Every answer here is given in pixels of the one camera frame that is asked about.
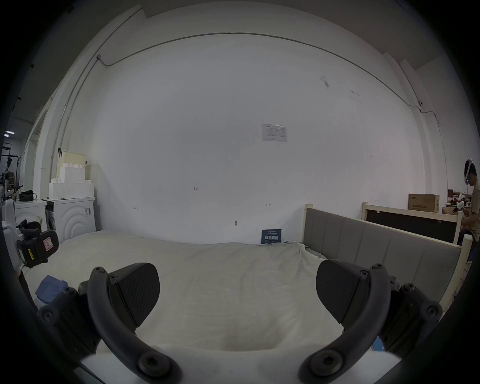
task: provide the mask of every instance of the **warning label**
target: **warning label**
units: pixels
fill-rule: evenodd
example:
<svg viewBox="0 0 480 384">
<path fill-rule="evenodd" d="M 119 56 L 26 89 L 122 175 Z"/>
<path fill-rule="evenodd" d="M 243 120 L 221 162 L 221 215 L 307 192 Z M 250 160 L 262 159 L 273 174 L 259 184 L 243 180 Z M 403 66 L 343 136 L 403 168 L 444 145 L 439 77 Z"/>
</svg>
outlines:
<svg viewBox="0 0 480 384">
<path fill-rule="evenodd" d="M 43 245 L 45 246 L 45 250 L 48 252 L 53 248 L 52 239 L 47 237 L 45 240 L 43 240 Z"/>
</svg>

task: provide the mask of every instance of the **ceiling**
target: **ceiling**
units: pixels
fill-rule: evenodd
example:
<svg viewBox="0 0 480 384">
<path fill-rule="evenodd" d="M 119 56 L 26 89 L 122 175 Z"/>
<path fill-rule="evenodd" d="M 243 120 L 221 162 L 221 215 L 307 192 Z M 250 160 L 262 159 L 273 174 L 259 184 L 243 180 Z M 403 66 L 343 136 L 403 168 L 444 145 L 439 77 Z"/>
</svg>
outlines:
<svg viewBox="0 0 480 384">
<path fill-rule="evenodd" d="M 83 0 L 52 28 L 32 62 L 8 130 L 26 139 L 42 107 L 88 42 L 115 16 L 142 5 L 147 17 L 215 0 Z M 403 0 L 263 0 L 327 19 L 417 69 L 442 54 L 433 33 Z"/>
</svg>

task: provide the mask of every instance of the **white storage box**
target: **white storage box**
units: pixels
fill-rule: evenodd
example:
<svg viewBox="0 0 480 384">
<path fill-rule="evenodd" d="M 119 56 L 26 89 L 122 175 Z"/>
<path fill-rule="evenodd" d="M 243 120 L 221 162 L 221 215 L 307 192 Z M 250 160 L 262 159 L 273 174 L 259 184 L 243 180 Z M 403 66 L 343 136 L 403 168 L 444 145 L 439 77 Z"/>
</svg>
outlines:
<svg viewBox="0 0 480 384">
<path fill-rule="evenodd" d="M 85 183 L 85 168 L 77 164 L 63 164 L 60 179 L 64 183 Z"/>
<path fill-rule="evenodd" d="M 51 182 L 48 184 L 49 200 L 82 199 L 93 196 L 94 185 L 90 180 L 85 180 L 85 183 Z"/>
<path fill-rule="evenodd" d="M 84 233 L 96 231 L 94 200 L 95 197 L 54 201 L 46 199 L 48 226 L 56 231 L 60 244 Z"/>
</svg>

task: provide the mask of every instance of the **blue cloth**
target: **blue cloth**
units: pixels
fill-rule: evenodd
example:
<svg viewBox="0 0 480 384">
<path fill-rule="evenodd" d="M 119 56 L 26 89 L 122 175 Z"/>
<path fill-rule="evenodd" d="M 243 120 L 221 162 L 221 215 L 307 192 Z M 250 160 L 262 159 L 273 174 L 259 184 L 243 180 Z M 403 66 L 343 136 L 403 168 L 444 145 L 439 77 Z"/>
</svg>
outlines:
<svg viewBox="0 0 480 384">
<path fill-rule="evenodd" d="M 50 304 L 53 299 L 67 287 L 68 284 L 66 281 L 58 280 L 53 276 L 47 275 L 38 286 L 35 294 L 41 302 Z"/>
<path fill-rule="evenodd" d="M 378 336 L 372 344 L 372 349 L 374 351 L 385 351 L 384 344 L 382 343 L 382 341 L 380 340 L 380 338 Z"/>
</svg>

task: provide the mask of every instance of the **person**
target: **person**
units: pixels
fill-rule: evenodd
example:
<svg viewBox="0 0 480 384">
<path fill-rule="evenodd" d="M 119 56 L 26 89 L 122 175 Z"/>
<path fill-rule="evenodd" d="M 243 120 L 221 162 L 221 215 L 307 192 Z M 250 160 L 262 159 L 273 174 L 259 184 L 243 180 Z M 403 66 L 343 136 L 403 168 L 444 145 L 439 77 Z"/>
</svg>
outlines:
<svg viewBox="0 0 480 384">
<path fill-rule="evenodd" d="M 470 199 L 470 211 L 468 211 L 467 208 L 463 208 L 463 213 L 466 217 L 462 219 L 462 230 L 458 236 L 458 245 L 462 245 L 465 234 L 472 235 L 473 242 L 467 261 L 468 263 L 471 263 L 474 255 L 477 252 L 477 246 L 480 237 L 480 183 L 478 182 L 477 170 L 475 169 L 472 159 L 468 159 L 466 161 L 463 175 L 465 177 L 465 184 L 473 187 L 473 192 Z"/>
</svg>

